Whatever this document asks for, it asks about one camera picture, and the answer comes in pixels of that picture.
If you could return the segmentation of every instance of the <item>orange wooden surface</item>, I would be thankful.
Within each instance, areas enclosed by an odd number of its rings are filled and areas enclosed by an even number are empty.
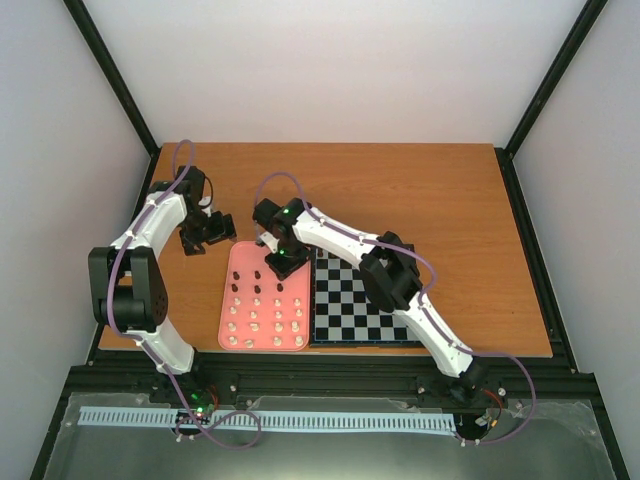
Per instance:
[[[171,179],[166,144],[154,180]],[[187,148],[179,155],[184,163]],[[298,177],[327,215],[375,233],[396,232],[436,268],[433,304],[476,350],[550,356],[544,323],[491,145],[212,144],[196,147],[196,164],[213,181],[215,204],[233,215],[238,238],[252,240],[253,198],[276,170]],[[283,204],[296,196],[284,178],[263,192]],[[178,232],[160,256],[169,317],[200,351],[219,351],[218,321],[230,242],[185,257]],[[428,281],[428,272],[422,280]],[[100,348],[135,348],[106,328]],[[422,348],[320,347],[317,353],[424,354]]]

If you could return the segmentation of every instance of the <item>black and white chessboard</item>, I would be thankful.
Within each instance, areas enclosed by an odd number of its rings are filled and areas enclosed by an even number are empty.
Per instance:
[[[311,345],[420,345],[401,320],[369,302],[349,263],[316,250],[312,273]]]

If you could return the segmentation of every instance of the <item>white wall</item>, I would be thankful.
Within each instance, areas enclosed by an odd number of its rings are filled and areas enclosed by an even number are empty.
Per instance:
[[[0,15],[2,478],[28,478],[95,329],[87,254],[126,226],[147,157],[61,1]]]
[[[158,141],[506,144],[584,0],[88,0]]]
[[[516,168],[581,370],[640,478],[640,3],[609,2]]]

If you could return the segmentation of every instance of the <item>purple cable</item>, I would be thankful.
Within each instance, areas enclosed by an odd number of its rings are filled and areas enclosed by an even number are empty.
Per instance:
[[[189,160],[187,161],[187,164],[186,164],[184,170],[182,171],[182,173],[177,178],[175,178],[176,158],[178,156],[178,151],[185,144],[189,145],[189,148],[190,148]],[[176,149],[173,151],[173,156],[171,158],[171,169],[174,172],[175,180],[169,186],[169,188],[165,192],[163,192],[154,201],[155,205],[161,204],[175,190],[175,188],[178,186],[178,184],[184,179],[184,177],[187,175],[187,172],[191,168],[191,165],[193,165],[193,160],[194,160],[194,157],[195,157],[195,153],[196,153],[195,152],[195,145],[193,144],[193,142],[191,140],[186,140],[185,139],[185,140],[182,140],[180,143],[178,143],[178,145],[176,145]],[[135,235],[138,232],[138,230],[140,229],[140,227],[144,224],[144,222],[147,219],[147,217],[151,214],[151,212],[155,208],[155,205],[149,205],[146,209],[144,209],[142,211],[142,213],[140,214],[140,217],[138,218],[136,223],[131,228],[131,231],[129,232],[129,235],[127,236],[127,239],[123,242],[122,246],[120,247],[120,250],[118,250],[116,258],[115,258],[115,260],[113,262],[111,275],[109,275],[109,285],[108,285],[108,288],[107,288],[107,322],[109,323],[109,327],[111,327],[111,330],[113,330],[113,332],[116,335],[118,335],[119,337],[130,338],[130,339],[132,339],[134,341],[141,342],[141,347],[147,353],[147,355],[156,364],[161,364],[162,360],[156,356],[156,354],[153,352],[153,350],[151,350],[150,348],[147,348],[147,345],[144,342],[144,339],[142,337],[140,337],[138,335],[129,335],[129,334],[126,334],[126,333],[122,333],[120,330],[118,330],[118,327],[117,327],[116,321],[115,321],[115,317],[114,317],[114,314],[113,314],[113,296],[114,296],[114,293],[115,293],[116,281],[117,281],[117,278],[118,278],[118,271],[120,269],[120,264],[122,263],[122,258],[124,257],[124,254],[127,251],[127,248],[129,247],[129,245],[131,245],[131,242],[133,241],[133,237],[135,237]],[[198,427],[198,429],[200,430],[200,432],[204,436],[206,436],[209,440],[214,442],[216,445],[219,445],[222,448],[226,448],[228,450],[244,450],[246,448],[249,448],[249,447],[252,447],[253,445],[255,445],[256,442],[260,439],[260,436],[262,434],[262,425],[260,424],[260,419],[253,412],[237,411],[237,412],[229,413],[229,414],[225,415],[224,417],[222,417],[218,422],[216,422],[215,424],[213,424],[210,427],[208,427],[207,429],[205,429],[202,426],[202,424],[198,421],[196,416],[193,414],[193,412],[191,411],[191,407],[189,407],[189,402],[187,402],[187,399],[185,398],[184,394],[182,393],[182,390],[180,389],[180,385],[178,384],[178,380],[176,379],[175,375],[173,375],[171,370],[169,370],[166,367],[165,367],[164,371],[167,374],[167,376],[169,377],[169,379],[171,380],[171,383],[173,384],[173,387],[176,389],[176,393],[178,394],[178,397],[180,398],[180,401],[182,402],[182,405],[184,406],[184,408],[187,410],[187,413],[191,417],[191,420],[193,421],[193,424],[196,427]],[[253,440],[251,440],[251,442],[247,443],[246,445],[241,445],[239,447],[237,447],[235,445],[227,445],[227,444],[215,439],[214,437],[212,437],[209,434],[209,432],[207,431],[209,429],[215,428],[217,425],[219,425],[221,422],[227,420],[228,418],[231,418],[234,415],[240,415],[240,414],[249,415],[251,418],[253,418],[255,420],[255,422],[256,422],[256,424],[258,426],[258,431],[257,431],[255,437],[253,438]]]
[[[300,196],[300,199],[302,200],[302,205],[304,206],[305,211],[311,216],[311,218],[313,218],[316,221],[320,221],[320,217],[318,217],[310,208],[309,205],[307,203],[307,199],[305,197],[304,194],[304,190],[302,189],[302,185],[300,185],[300,182],[298,182],[298,179],[293,176],[291,173],[289,172],[274,172],[270,175],[267,175],[267,177],[262,180],[262,182],[260,183],[260,185],[258,186],[258,190],[256,191],[256,196],[254,198],[253,201],[253,206],[254,208],[256,207],[256,205],[258,205],[258,200],[260,199],[260,194],[262,193],[262,189],[264,188],[264,186],[266,185],[266,183],[271,180],[274,177],[287,177],[289,178],[291,181],[293,181],[293,183],[295,184],[297,190],[298,190],[298,195]],[[328,222],[324,222],[324,225],[338,233],[341,233],[342,235],[352,239],[352,240],[357,240],[360,241],[360,237],[358,237],[358,235],[354,235],[351,232],[348,232],[347,230],[337,226],[337,225],[332,225],[331,223]],[[422,263],[423,265],[425,265],[428,269],[429,272],[431,273],[431,280],[429,281],[429,283],[427,284],[427,286],[423,287],[422,290],[420,290],[420,296],[418,297],[418,302],[420,303],[420,306],[422,307],[423,305],[423,296],[433,287],[433,285],[436,282],[437,279],[437,275],[436,275],[436,271],[433,268],[433,266],[423,257],[421,257],[420,255],[418,255],[415,252],[412,252],[411,250],[408,250],[406,248],[402,248],[402,247],[398,247],[396,245],[391,245],[388,243],[384,243],[384,242],[378,242],[376,240],[369,240],[369,239],[363,239],[362,240],[363,243],[366,243],[367,245],[374,245],[377,247],[381,247],[381,248],[387,248],[389,250],[395,250],[396,252],[400,252],[403,253],[405,255],[408,255],[412,258],[415,258],[417,261],[419,261],[420,263]],[[504,358],[508,358],[510,359],[513,363],[515,363],[520,370],[522,370],[522,373],[524,374],[525,378],[527,379],[527,383],[529,384],[529,389],[531,390],[531,411],[529,412],[529,415],[527,415],[527,418],[525,418],[524,422],[522,422],[518,428],[516,428],[515,430],[513,430],[512,432],[504,435],[503,437],[497,438],[495,440],[487,440],[484,442],[481,442],[480,444],[482,445],[495,445],[497,443],[501,443],[504,442],[505,440],[508,440],[510,438],[513,438],[515,435],[517,435],[519,432],[521,432],[528,424],[529,422],[533,419],[533,414],[535,412],[536,409],[536,404],[537,404],[537,396],[536,396],[536,389],[535,386],[533,384],[533,379],[531,378],[531,375],[529,374],[529,372],[527,371],[527,369],[525,368],[525,366],[522,364],[522,362],[520,360],[518,360],[518,358],[516,358],[515,356],[509,354],[509,353],[503,353],[503,352],[484,352],[484,353],[480,353],[480,352],[474,352],[472,350],[467,350],[466,348],[460,347],[458,345],[453,344],[453,341],[451,340],[451,338],[449,338],[449,336],[442,330],[442,328],[440,328],[440,326],[435,322],[435,320],[431,317],[431,315],[429,315],[429,312],[427,311],[426,308],[421,308],[422,312],[425,314],[425,316],[427,317],[427,319],[429,320],[429,322],[431,323],[431,326],[436,330],[436,332],[438,332],[438,334],[449,344],[452,344],[454,346],[454,348],[462,353],[466,353],[468,355],[473,355],[476,357],[504,357]],[[456,433],[456,437],[461,440],[464,441],[464,439],[458,435]]]

